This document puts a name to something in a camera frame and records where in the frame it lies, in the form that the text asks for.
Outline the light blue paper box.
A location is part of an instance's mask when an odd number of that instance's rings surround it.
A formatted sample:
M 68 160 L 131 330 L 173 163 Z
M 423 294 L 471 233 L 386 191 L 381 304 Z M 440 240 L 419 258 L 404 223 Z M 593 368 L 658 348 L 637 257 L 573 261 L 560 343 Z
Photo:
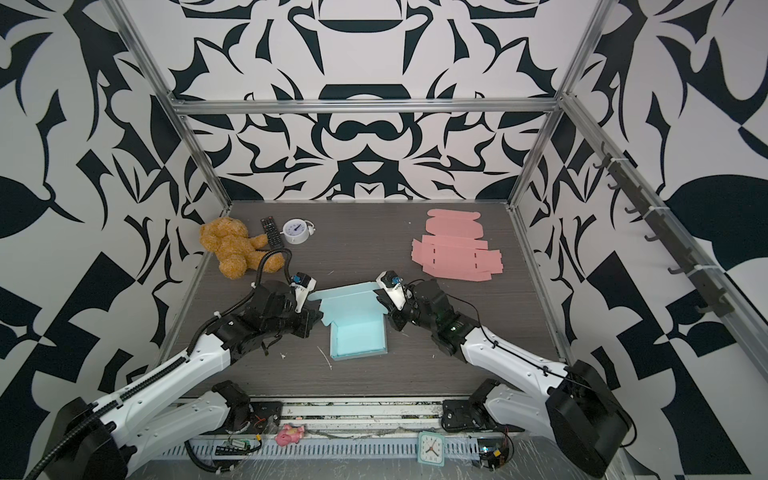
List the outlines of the light blue paper box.
M 313 292 L 322 323 L 330 328 L 330 357 L 334 361 L 383 355 L 388 352 L 384 315 L 376 282 L 364 282 Z

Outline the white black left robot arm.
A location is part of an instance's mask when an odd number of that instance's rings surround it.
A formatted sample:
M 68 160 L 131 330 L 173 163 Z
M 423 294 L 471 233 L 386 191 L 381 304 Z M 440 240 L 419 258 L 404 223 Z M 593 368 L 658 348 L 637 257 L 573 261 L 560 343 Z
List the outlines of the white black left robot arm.
M 209 377 L 286 334 L 309 336 L 323 314 L 309 298 L 315 278 L 286 272 L 257 277 L 240 301 L 198 327 L 186 349 L 129 385 L 91 403 L 77 398 L 56 415 L 46 451 L 27 478 L 125 479 L 156 455 L 202 433 L 240 432 L 251 401 L 224 381 L 183 407 L 173 404 Z

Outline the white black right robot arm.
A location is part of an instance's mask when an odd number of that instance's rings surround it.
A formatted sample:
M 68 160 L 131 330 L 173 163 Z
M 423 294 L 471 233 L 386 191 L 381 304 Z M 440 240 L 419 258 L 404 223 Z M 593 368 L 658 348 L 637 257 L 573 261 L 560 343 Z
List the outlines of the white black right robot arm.
M 585 474 L 602 477 L 625 437 L 636 430 L 605 380 L 583 361 L 550 361 L 491 332 L 478 316 L 453 306 L 436 280 L 407 282 L 393 271 L 376 281 L 376 295 L 396 330 L 423 328 L 441 352 L 496 376 L 476 392 L 480 412 L 499 427 L 515 427 L 556 443 Z

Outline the pink flat paper boxes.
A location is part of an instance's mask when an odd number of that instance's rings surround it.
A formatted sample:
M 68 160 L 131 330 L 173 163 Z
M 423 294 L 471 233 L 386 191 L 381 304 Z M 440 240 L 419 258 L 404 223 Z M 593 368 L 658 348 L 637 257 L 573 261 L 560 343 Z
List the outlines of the pink flat paper boxes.
M 432 277 L 470 282 L 490 281 L 503 273 L 502 254 L 483 239 L 476 211 L 430 209 L 426 234 L 412 240 L 411 260 Z

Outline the brown teddy bear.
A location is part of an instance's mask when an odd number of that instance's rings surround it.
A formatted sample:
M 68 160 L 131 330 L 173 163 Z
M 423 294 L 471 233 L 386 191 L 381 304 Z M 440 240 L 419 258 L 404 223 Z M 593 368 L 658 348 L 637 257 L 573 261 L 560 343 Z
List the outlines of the brown teddy bear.
M 250 236 L 238 219 L 221 217 L 200 227 L 201 246 L 214 254 L 219 271 L 230 280 L 242 278 L 248 270 L 257 270 L 271 250 L 268 236 Z

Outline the black remote control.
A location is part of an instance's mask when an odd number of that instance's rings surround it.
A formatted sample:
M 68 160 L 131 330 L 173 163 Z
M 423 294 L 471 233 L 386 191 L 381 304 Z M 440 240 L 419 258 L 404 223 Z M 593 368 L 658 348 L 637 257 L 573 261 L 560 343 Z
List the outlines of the black remote control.
M 284 247 L 282 233 L 272 216 L 260 220 L 264 234 L 267 237 L 268 245 L 271 250 L 278 250 Z

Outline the white round alarm clock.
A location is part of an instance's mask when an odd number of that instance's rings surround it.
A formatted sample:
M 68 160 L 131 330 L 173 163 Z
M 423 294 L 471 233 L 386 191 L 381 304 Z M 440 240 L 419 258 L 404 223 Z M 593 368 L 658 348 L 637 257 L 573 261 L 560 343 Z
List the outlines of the white round alarm clock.
M 306 242 L 315 231 L 315 225 L 311 221 L 296 218 L 288 220 L 281 233 L 288 244 L 299 245 Z

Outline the pink small toy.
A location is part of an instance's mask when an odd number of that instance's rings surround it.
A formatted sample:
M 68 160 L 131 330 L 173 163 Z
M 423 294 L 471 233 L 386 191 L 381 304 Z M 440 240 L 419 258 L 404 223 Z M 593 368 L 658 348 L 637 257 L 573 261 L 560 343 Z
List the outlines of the pink small toy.
M 304 426 L 283 425 L 275 436 L 275 441 L 280 447 L 298 444 L 305 436 Z

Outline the green square clock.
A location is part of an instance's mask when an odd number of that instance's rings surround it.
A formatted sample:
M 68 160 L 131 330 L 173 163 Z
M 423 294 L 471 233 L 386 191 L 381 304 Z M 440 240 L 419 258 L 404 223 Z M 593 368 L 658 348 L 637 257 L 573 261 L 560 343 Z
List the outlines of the green square clock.
M 443 467 L 445 464 L 446 440 L 442 434 L 422 431 L 417 441 L 417 461 L 420 464 Z

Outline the small electronics board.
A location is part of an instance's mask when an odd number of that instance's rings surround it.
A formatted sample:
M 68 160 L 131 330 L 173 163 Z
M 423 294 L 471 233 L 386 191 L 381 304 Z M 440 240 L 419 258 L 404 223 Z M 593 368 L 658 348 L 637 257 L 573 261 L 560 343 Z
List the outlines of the small electronics board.
M 478 460 L 473 465 L 495 471 L 511 461 L 514 454 L 515 446 L 509 436 L 480 438 Z

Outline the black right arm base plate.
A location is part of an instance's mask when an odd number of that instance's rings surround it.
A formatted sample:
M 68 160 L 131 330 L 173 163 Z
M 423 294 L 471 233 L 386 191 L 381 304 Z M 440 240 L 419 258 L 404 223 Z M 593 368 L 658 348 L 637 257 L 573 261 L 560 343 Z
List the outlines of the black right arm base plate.
M 449 433 L 457 432 L 508 432 L 524 429 L 515 425 L 500 424 L 479 403 L 470 400 L 444 400 L 442 402 L 441 428 Z

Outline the black wall hook rail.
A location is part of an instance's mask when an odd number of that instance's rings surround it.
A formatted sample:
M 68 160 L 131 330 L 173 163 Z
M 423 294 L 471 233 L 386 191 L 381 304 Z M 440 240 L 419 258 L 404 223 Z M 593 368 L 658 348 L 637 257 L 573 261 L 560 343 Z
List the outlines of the black wall hook rail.
M 668 269 L 668 273 L 685 276 L 701 295 L 704 306 L 697 310 L 720 318 L 734 314 L 737 303 L 721 269 L 700 251 L 672 209 L 660 199 L 631 160 L 604 151 L 596 167 L 611 176 L 614 183 L 610 188 L 622 192 L 629 200 L 631 206 L 626 213 L 649 226 L 652 233 L 645 240 L 661 243 L 674 260 L 675 265 Z

